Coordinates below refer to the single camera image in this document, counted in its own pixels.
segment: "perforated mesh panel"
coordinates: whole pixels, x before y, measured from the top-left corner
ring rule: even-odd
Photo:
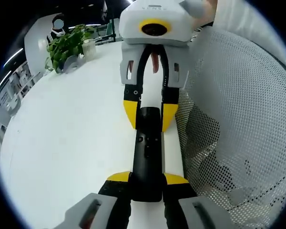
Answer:
[[[286,203],[286,71],[234,34],[203,29],[176,114],[185,176],[231,214],[268,228]]]

